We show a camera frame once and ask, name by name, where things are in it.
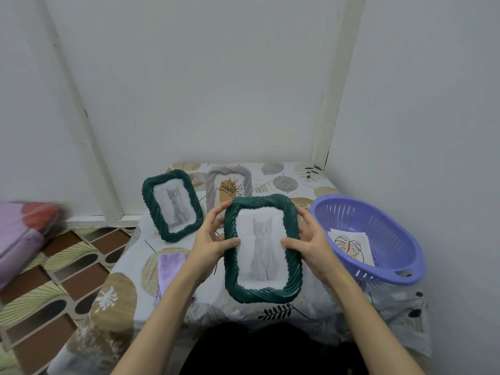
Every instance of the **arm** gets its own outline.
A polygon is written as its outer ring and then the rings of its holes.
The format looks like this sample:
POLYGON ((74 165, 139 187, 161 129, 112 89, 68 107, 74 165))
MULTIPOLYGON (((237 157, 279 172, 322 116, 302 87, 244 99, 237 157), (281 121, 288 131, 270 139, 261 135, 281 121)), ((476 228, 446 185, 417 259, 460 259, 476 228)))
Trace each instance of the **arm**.
POLYGON ((305 209, 299 209, 298 213, 307 223, 300 227, 301 240, 284 238, 282 244, 301 252, 313 274, 330 288, 346 316, 368 371, 373 375, 423 374, 335 256, 322 227, 305 209))
POLYGON ((223 234, 215 235, 223 220, 217 215, 229 205, 231 201, 222 203, 207 215, 186 262, 111 375, 163 373, 194 291, 214 270, 224 250, 240 244, 239 238, 224 240, 223 234))

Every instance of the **purple towel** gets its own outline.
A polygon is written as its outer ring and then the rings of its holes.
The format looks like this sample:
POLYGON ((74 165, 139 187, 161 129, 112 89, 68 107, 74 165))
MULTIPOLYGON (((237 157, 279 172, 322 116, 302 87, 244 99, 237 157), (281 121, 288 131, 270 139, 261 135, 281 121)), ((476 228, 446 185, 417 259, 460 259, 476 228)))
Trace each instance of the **purple towel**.
POLYGON ((183 252, 158 255, 158 291, 156 299, 154 299, 155 307, 185 261, 186 257, 183 252))

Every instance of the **gray kitten picture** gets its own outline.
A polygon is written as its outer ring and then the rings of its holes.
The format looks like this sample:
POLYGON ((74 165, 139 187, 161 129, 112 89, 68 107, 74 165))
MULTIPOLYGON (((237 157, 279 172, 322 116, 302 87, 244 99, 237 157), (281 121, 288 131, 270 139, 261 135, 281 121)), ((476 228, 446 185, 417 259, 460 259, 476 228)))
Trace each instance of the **gray kitten picture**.
POLYGON ((250 269, 254 280, 276 280, 278 275, 278 259, 272 248, 272 218, 266 222, 253 219, 255 234, 255 254, 250 269))
POLYGON ((180 195, 179 186, 177 185, 174 189, 167 189, 166 193, 173 205, 173 218, 175 222, 172 226, 177 227, 188 222, 190 220, 189 210, 180 195))

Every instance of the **brown geometric mat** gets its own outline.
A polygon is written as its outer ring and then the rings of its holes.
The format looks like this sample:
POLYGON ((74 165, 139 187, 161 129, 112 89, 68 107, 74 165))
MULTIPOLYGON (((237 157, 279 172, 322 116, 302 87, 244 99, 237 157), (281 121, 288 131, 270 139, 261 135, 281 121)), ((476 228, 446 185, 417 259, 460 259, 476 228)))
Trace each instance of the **brown geometric mat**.
POLYGON ((45 373, 89 313, 134 230, 67 230, 0 291, 0 375, 45 373))

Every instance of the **dark green twisted frame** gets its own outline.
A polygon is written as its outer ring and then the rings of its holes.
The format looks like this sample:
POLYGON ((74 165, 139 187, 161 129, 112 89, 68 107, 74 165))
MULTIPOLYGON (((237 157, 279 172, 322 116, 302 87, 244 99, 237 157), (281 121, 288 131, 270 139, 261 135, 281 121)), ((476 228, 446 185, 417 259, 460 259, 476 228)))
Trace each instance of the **dark green twisted frame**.
POLYGON ((148 177, 144 180, 142 184, 142 198, 146 203, 151 218, 153 219, 154 225, 157 227, 161 239, 175 243, 179 242, 186 235, 196 232, 203 223, 203 210, 202 206, 199 204, 198 197, 196 196, 195 188, 192 186, 191 178, 187 173, 182 170, 173 170, 169 173, 164 173, 162 175, 148 177), (163 184, 172 179, 182 179, 184 183, 184 188, 188 190, 189 198, 191 201, 191 206, 194 208, 196 213, 196 221, 191 225, 188 225, 181 231, 177 233, 169 233, 168 225, 165 222, 161 214, 158 202, 154 198, 153 189, 155 185, 163 184))
MULTIPOLYGON (((226 210, 224 217, 224 234, 226 239, 237 237, 236 217, 241 209, 257 209, 275 207, 283 211, 283 225, 286 236, 298 239, 297 209, 293 202, 284 195, 270 195, 263 197, 236 197, 226 210)), ((224 266, 226 268, 226 289, 229 294, 241 303, 272 302, 285 303, 295 299, 302 287, 302 257, 301 253, 287 248, 285 250, 288 264, 288 281, 282 290, 267 287, 261 290, 247 290, 238 284, 238 260, 236 247, 224 252, 224 266)))

